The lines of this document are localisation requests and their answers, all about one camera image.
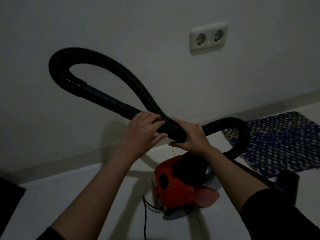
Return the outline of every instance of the white wall socket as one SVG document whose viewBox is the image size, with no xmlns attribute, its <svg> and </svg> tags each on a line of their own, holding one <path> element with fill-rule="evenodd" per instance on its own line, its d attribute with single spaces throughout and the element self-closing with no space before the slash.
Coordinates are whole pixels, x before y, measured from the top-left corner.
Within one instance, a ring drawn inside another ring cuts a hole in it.
<svg viewBox="0 0 320 240">
<path fill-rule="evenodd" d="M 190 31 L 190 53 L 193 55 L 220 50 L 226 43 L 228 23 L 208 24 Z"/>
</svg>

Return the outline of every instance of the blue multicolored rug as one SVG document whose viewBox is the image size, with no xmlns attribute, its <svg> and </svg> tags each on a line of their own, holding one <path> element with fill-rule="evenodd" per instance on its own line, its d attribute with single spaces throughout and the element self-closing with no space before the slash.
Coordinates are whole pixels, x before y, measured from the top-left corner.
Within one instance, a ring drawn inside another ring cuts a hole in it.
<svg viewBox="0 0 320 240">
<path fill-rule="evenodd" d="M 320 168 L 320 126 L 298 112 L 248 121 L 250 145 L 241 157 L 257 173 L 271 178 L 281 170 Z M 222 131 L 232 146 L 235 129 Z"/>
</svg>

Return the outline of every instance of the black shirt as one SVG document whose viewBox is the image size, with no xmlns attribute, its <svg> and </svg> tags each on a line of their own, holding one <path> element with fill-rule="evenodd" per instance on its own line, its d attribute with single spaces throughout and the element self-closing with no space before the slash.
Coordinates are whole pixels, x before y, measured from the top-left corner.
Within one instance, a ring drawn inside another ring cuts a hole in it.
<svg viewBox="0 0 320 240">
<path fill-rule="evenodd" d="M 320 229 L 272 189 L 264 189 L 252 195 L 240 215 L 252 240 L 320 239 Z M 37 240 L 44 239 L 64 240 L 51 227 Z"/>
</svg>

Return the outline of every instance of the forearm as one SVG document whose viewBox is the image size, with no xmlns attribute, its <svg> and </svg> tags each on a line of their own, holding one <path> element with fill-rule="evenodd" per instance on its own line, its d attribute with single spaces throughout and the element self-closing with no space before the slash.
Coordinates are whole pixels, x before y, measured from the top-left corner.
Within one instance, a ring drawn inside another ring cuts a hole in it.
<svg viewBox="0 0 320 240">
<path fill-rule="evenodd" d="M 117 152 L 97 173 L 52 228 L 66 240 L 97 239 L 118 189 L 134 160 Z"/>
<path fill-rule="evenodd" d="M 268 188 L 261 181 L 235 165 L 214 147 L 208 148 L 204 153 L 204 157 L 209 162 L 238 213 L 241 212 L 245 202 L 254 193 Z"/>
</svg>

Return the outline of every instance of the black button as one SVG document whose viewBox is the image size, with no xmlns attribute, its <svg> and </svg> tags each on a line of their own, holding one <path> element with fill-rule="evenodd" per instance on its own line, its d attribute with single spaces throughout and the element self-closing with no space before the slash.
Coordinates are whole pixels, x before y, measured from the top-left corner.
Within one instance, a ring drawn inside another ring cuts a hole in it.
<svg viewBox="0 0 320 240">
<path fill-rule="evenodd" d="M 169 187 L 169 180 L 165 173 L 159 176 L 159 181 L 160 181 L 160 187 L 162 190 L 165 190 L 166 188 Z"/>
</svg>

